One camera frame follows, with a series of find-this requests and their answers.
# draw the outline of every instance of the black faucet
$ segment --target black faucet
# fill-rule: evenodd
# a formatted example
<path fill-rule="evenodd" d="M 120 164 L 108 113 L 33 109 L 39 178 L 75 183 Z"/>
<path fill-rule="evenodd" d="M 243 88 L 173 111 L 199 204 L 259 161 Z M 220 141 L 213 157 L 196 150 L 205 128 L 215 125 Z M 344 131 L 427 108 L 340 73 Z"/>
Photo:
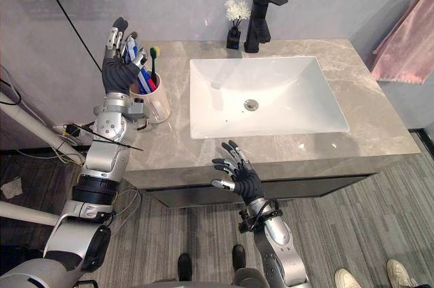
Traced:
<path fill-rule="evenodd" d="M 253 0 L 249 28 L 244 42 L 244 51 L 247 53 L 258 53 L 259 43 L 267 43 L 271 40 L 269 27 L 265 20 L 269 3 L 283 5 L 287 2 L 288 0 Z"/>

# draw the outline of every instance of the white cup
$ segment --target white cup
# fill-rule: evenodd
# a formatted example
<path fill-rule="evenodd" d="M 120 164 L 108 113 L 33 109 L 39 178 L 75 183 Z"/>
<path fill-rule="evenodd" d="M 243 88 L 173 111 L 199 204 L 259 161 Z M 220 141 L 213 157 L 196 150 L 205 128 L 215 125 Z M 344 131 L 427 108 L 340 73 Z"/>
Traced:
<path fill-rule="evenodd" d="M 157 73 L 157 86 L 156 90 L 150 94 L 137 94 L 138 83 L 130 87 L 130 98 L 134 100 L 135 98 L 143 99 L 144 105 L 149 110 L 148 122 L 149 123 L 161 123 L 167 120 L 170 116 L 170 105 L 165 94 L 165 88 L 163 86 L 163 81 Z"/>

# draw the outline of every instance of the cabinet door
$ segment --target cabinet door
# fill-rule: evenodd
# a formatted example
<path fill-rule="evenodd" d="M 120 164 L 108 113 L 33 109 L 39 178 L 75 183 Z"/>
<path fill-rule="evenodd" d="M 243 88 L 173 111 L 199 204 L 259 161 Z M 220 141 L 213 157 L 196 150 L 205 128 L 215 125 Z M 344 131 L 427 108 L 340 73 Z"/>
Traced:
<path fill-rule="evenodd" d="M 323 196 L 339 188 L 356 183 L 368 176 L 369 174 L 340 178 L 275 180 L 263 182 L 263 185 L 267 198 L 309 198 Z M 169 208 L 242 202 L 236 194 L 214 188 L 213 186 L 170 188 L 164 190 L 154 189 L 147 192 Z"/>

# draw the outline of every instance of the pink towel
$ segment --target pink towel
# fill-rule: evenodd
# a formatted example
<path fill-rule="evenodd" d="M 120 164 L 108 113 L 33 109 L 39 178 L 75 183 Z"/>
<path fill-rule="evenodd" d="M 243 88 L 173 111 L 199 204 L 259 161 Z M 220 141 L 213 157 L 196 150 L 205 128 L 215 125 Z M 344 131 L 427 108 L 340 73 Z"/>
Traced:
<path fill-rule="evenodd" d="M 434 70 L 434 0 L 415 0 L 374 54 L 376 80 L 424 83 Z"/>

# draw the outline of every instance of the shoe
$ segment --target shoe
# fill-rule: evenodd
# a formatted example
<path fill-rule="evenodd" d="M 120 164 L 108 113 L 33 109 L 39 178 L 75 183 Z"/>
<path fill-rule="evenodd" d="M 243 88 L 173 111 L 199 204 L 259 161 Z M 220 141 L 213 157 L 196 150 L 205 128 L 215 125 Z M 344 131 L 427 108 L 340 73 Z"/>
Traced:
<path fill-rule="evenodd" d="M 245 250 L 243 245 L 235 245 L 232 248 L 232 265 L 233 270 L 245 268 Z"/>
<path fill-rule="evenodd" d="M 353 275 L 345 269 L 339 269 L 334 273 L 336 288 L 361 288 Z"/>
<path fill-rule="evenodd" d="M 191 258 L 187 253 L 183 253 L 178 258 L 178 280 L 191 281 L 193 267 L 191 266 Z"/>
<path fill-rule="evenodd" d="M 415 287 L 418 285 L 413 278 L 410 278 L 406 268 L 397 260 L 387 261 L 386 267 L 392 288 Z"/>

